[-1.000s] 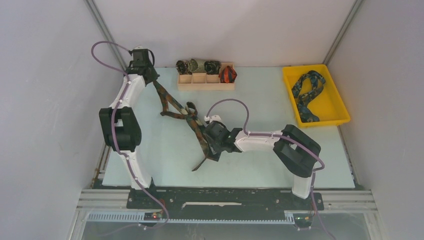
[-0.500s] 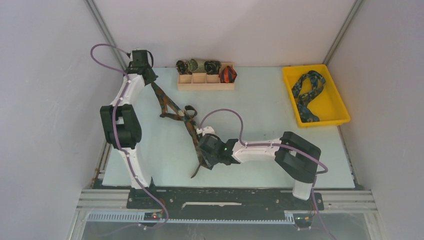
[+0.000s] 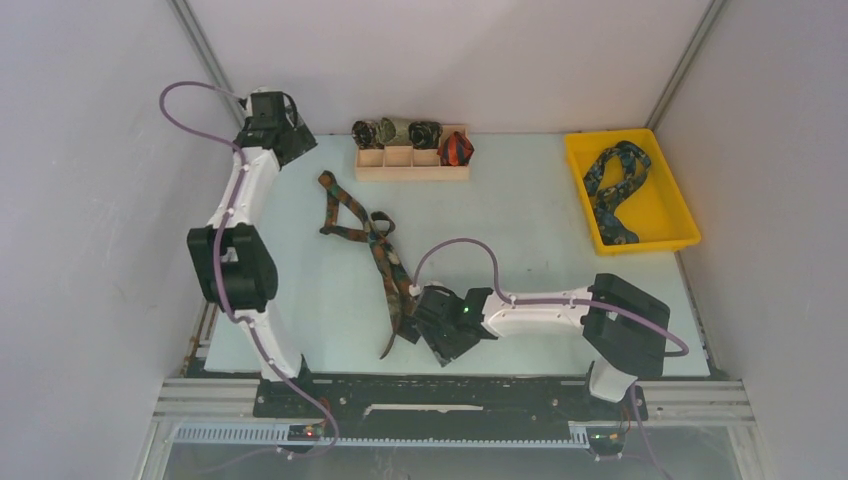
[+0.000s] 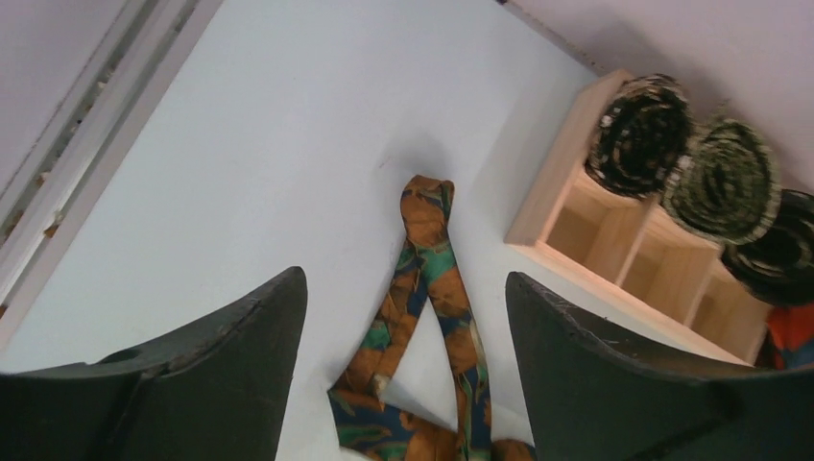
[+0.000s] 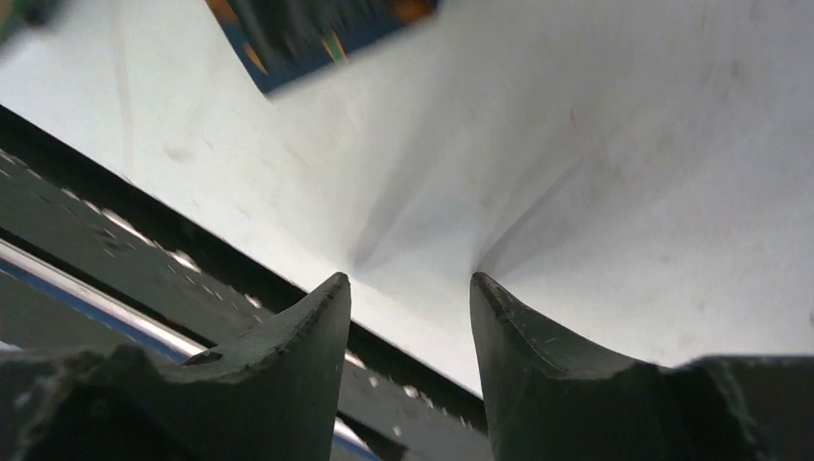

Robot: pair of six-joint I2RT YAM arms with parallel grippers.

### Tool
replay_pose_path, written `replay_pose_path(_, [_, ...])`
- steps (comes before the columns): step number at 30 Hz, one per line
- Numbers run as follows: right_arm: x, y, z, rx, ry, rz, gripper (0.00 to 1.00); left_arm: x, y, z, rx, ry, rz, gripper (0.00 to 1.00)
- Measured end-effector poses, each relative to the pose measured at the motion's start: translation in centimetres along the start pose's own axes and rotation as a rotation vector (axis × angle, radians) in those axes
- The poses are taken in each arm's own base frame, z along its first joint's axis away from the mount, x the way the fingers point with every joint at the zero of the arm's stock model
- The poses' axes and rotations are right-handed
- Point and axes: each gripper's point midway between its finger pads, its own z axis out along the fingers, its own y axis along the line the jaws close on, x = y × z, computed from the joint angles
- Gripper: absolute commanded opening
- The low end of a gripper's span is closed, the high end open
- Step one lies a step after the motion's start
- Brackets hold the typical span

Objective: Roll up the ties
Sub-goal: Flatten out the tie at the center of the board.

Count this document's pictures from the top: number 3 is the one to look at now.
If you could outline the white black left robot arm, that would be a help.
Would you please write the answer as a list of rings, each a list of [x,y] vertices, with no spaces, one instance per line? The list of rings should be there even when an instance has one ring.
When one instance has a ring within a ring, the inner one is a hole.
[[[239,99],[245,122],[225,141],[233,167],[219,206],[187,246],[201,291],[248,339],[263,378],[286,381],[277,402],[292,416],[316,403],[315,388],[296,377],[305,360],[285,333],[274,299],[279,274],[258,223],[282,168],[317,144],[295,101],[280,90],[257,89]]]

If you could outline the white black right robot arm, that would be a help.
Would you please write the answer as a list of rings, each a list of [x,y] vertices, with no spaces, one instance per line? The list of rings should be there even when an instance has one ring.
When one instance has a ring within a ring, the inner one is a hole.
[[[596,275],[593,284],[541,294],[499,294],[473,288],[463,297],[439,285],[414,285],[411,318],[441,365],[482,340],[518,335],[580,337],[597,352],[581,392],[585,411],[606,418],[639,379],[663,373],[669,307],[623,278]]]

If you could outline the brown green patterned tie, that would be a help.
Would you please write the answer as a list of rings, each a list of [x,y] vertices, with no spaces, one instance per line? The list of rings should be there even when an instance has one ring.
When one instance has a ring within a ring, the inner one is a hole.
[[[391,352],[398,337],[412,344],[421,337],[412,319],[416,305],[416,300],[410,292],[412,279],[389,240],[396,224],[383,211],[374,210],[369,213],[338,183],[331,171],[324,170],[318,177],[318,183],[324,188],[327,200],[325,221],[319,232],[322,235],[335,235],[348,241],[366,244],[382,279],[391,326],[391,336],[379,357],[383,360]],[[346,207],[361,222],[359,229],[338,224],[341,206]]]

